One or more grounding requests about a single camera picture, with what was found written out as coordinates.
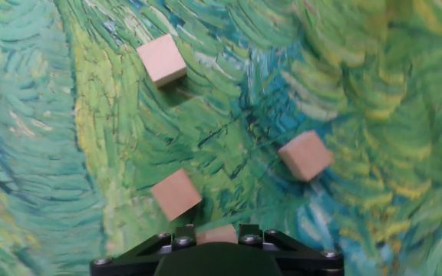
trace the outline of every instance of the painting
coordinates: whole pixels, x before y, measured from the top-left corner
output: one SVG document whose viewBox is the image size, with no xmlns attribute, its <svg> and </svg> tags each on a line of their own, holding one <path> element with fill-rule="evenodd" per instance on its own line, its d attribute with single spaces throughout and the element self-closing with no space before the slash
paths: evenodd
<svg viewBox="0 0 442 276">
<path fill-rule="evenodd" d="M 136 48 L 171 34 L 184 79 Z M 335 164 L 277 151 L 315 130 Z M 185 169 L 200 207 L 150 188 Z M 0 0 L 0 276 L 89 275 L 159 232 L 239 223 L 442 275 L 442 1 Z"/>
</svg>

